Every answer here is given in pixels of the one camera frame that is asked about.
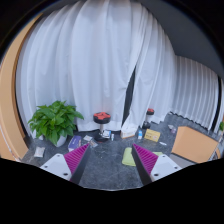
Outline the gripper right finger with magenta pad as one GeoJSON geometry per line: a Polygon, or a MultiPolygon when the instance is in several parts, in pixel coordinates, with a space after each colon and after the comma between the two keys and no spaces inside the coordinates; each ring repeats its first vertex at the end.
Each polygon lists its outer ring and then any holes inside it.
{"type": "Polygon", "coordinates": [[[143,185],[181,170],[181,167],[166,154],[156,155],[136,144],[132,145],[132,156],[143,185]]]}

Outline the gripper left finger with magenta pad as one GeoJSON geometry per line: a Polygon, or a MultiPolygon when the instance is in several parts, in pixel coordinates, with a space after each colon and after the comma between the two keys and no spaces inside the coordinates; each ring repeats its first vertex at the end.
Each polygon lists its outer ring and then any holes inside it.
{"type": "Polygon", "coordinates": [[[45,162],[41,166],[41,169],[78,184],[83,175],[90,152],[90,144],[87,143],[65,155],[57,153],[45,162]]]}

